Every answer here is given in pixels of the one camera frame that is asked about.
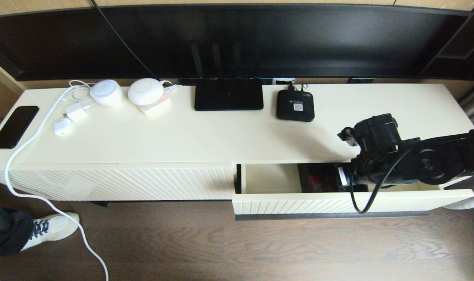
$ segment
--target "wooden floor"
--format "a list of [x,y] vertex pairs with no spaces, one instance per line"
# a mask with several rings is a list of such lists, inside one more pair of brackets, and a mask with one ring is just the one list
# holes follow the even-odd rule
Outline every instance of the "wooden floor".
[[[34,217],[50,208],[0,204]],[[78,212],[111,280],[474,281],[474,210],[427,217],[235,221],[229,201],[57,202]],[[104,280],[79,233],[0,258],[0,280]]]

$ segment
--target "black smartphone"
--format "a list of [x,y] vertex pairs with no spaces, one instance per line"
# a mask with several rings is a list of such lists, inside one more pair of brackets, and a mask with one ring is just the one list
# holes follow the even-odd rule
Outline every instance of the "black smartphone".
[[35,105],[17,107],[0,130],[0,149],[16,147],[38,111]]

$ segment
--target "cabinet top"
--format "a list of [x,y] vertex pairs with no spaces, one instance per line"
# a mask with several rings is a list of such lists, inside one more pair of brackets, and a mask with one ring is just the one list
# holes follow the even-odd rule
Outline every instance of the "cabinet top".
[[[71,103],[61,101],[41,134],[15,158],[15,164],[115,164],[145,162],[302,163],[346,162],[360,149],[337,134],[347,126],[391,113],[402,139],[429,139],[474,129],[444,85],[309,85],[315,119],[310,123],[276,118],[276,96],[284,85],[264,85],[263,110],[196,112],[195,87],[169,93],[169,109],[147,117],[125,98],[116,107],[94,105],[74,122],[68,135],[53,134],[53,122]],[[123,87],[126,94],[128,87]],[[25,91],[21,105],[40,110],[17,147],[42,121],[64,89]],[[0,149],[4,164],[14,149]]]

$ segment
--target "shoelace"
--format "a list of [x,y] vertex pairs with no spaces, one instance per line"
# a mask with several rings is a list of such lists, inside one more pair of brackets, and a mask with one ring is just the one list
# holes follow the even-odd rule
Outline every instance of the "shoelace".
[[30,236],[30,240],[32,240],[32,237],[36,237],[38,235],[43,235],[44,233],[48,233],[48,227],[50,223],[46,220],[40,221],[40,222],[34,222],[34,226],[32,228],[32,235]]

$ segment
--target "person's foot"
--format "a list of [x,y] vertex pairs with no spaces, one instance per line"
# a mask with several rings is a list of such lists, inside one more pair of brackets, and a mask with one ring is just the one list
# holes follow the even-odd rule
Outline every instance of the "person's foot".
[[[79,215],[75,212],[68,212],[76,222],[79,222]],[[78,225],[60,214],[48,215],[41,219],[32,221],[34,226],[27,244],[20,251],[41,244],[46,241],[57,241],[67,238],[78,229]]]

